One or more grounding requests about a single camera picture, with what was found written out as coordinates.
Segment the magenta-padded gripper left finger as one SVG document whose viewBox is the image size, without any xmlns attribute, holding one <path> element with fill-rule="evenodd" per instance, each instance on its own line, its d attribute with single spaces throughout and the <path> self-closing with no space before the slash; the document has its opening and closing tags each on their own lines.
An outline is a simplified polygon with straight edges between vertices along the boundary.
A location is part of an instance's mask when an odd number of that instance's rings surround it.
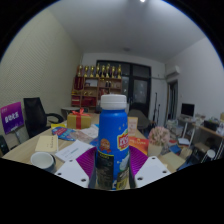
<svg viewBox="0 0 224 224">
<path fill-rule="evenodd" d="M 81 187 L 94 188 L 96 184 L 95 154 L 95 147 L 88 149 L 78 158 L 65 162 L 55 175 Z"/>
</svg>

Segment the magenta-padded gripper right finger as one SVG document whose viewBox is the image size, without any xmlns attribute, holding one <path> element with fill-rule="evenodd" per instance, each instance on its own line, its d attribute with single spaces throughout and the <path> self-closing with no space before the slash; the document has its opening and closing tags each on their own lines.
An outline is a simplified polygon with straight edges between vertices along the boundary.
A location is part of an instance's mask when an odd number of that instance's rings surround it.
<svg viewBox="0 0 224 224">
<path fill-rule="evenodd" d="M 129 183 L 131 188 L 141 188 L 171 174 L 156 156 L 148 157 L 133 146 L 130 146 L 129 150 Z"/>
</svg>

